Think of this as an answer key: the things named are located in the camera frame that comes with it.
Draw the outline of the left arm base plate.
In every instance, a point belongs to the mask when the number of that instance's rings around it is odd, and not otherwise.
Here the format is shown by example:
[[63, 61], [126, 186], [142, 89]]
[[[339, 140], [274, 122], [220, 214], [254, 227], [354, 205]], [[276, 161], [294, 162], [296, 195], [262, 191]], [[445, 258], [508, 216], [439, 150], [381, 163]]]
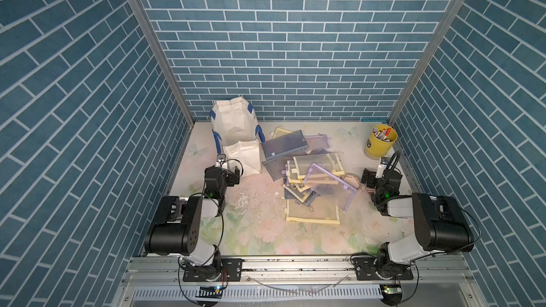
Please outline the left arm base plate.
[[240, 258], [217, 258], [207, 266], [192, 266], [182, 264], [182, 281], [184, 282], [216, 282], [240, 281], [243, 271], [243, 260]]

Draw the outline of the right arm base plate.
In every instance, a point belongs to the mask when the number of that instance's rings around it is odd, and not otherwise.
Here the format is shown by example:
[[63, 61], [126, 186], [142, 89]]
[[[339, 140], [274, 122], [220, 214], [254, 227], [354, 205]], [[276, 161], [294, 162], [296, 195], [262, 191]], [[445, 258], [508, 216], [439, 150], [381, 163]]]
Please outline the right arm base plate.
[[399, 279], [400, 281], [412, 281], [414, 275], [410, 265], [395, 264], [376, 257], [357, 256], [351, 257], [358, 281], [389, 281]]

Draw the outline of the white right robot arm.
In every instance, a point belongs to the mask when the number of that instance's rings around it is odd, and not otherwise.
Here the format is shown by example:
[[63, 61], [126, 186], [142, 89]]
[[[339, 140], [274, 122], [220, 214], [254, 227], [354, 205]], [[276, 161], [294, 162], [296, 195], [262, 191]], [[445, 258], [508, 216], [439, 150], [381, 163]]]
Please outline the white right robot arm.
[[405, 274], [413, 262], [438, 254], [470, 252], [481, 238], [471, 231], [464, 210], [449, 196], [424, 193], [402, 195], [402, 174], [386, 170], [377, 173], [365, 169], [361, 183], [376, 210], [383, 216], [413, 221], [413, 231], [395, 242], [383, 243], [373, 263], [383, 279]]

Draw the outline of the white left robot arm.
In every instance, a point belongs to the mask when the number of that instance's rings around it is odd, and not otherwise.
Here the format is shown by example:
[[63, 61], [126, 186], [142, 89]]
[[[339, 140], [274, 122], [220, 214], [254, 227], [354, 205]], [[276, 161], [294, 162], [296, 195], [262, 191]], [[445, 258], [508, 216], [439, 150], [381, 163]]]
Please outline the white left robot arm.
[[204, 171], [202, 192], [187, 198], [164, 196], [144, 238], [145, 252], [177, 255], [184, 265], [219, 271], [219, 245], [200, 239], [200, 223], [203, 218], [223, 218], [226, 190], [237, 186], [243, 173], [242, 165], [230, 170], [219, 163]]

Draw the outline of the purple trim mesh pouch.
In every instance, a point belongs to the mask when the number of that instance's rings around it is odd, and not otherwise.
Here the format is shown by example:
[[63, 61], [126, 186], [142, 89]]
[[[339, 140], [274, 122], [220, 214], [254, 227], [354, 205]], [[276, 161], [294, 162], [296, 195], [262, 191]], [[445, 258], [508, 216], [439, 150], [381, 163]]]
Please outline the purple trim mesh pouch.
[[344, 212], [348, 211], [357, 193], [357, 188], [316, 163], [311, 165], [303, 182]]

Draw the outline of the yellow trim mesh pouch top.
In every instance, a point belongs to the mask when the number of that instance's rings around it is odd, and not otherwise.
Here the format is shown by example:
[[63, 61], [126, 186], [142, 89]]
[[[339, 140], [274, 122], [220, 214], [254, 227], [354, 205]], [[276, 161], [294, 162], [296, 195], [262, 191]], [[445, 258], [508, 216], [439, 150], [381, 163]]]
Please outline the yellow trim mesh pouch top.
[[298, 179], [305, 178], [313, 163], [337, 176], [345, 173], [341, 159], [335, 152], [295, 156], [293, 161]]

